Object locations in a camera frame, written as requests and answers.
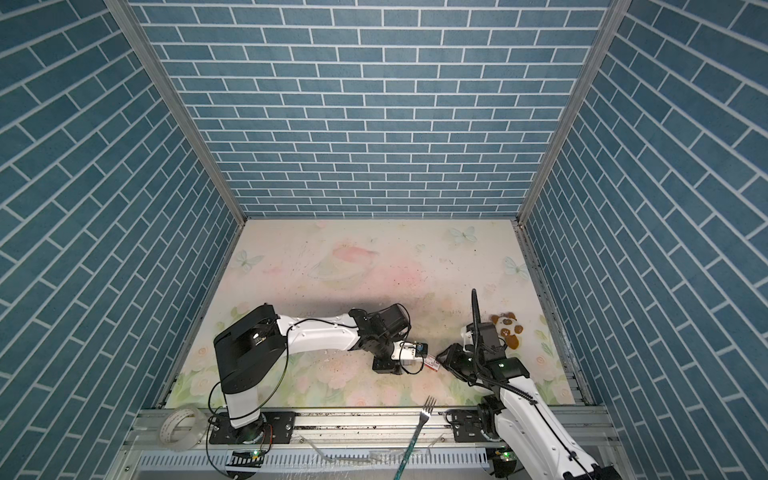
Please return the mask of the red white staple box sleeve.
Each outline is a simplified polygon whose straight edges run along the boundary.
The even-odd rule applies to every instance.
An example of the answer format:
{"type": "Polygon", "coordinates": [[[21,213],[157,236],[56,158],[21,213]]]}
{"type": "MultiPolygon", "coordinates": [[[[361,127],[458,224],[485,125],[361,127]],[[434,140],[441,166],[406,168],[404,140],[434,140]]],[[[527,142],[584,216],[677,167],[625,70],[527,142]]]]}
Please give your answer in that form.
{"type": "Polygon", "coordinates": [[[423,360],[423,363],[426,367],[430,368],[433,371],[438,371],[440,369],[440,364],[432,356],[425,357],[423,360]]]}

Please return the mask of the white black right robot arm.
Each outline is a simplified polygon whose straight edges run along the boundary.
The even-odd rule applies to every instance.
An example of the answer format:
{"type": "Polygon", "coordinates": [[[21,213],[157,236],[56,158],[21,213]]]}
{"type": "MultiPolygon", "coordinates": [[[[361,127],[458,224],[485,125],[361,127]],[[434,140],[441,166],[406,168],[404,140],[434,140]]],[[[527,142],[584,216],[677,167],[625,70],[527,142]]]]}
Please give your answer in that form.
{"type": "Polygon", "coordinates": [[[462,342],[437,361],[468,386],[491,392],[478,405],[484,435],[510,447],[533,479],[618,479],[614,466],[599,464],[567,432],[521,360],[506,355],[496,325],[481,317],[475,290],[471,313],[462,342]]]}

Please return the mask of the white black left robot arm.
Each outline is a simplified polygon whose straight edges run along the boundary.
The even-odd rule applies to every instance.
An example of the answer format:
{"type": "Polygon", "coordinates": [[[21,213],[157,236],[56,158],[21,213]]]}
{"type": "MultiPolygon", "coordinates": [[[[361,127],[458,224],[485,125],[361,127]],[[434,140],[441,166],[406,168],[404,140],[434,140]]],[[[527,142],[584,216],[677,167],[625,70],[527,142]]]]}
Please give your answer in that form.
{"type": "Polygon", "coordinates": [[[280,361],[286,374],[293,354],[361,350],[372,356],[376,372],[399,374],[410,330],[409,313],[400,304],[374,312],[353,308],[326,318],[280,315],[263,304],[213,340],[226,405],[222,417],[236,430],[259,423],[261,409],[272,398],[262,397],[259,385],[280,361]]]}

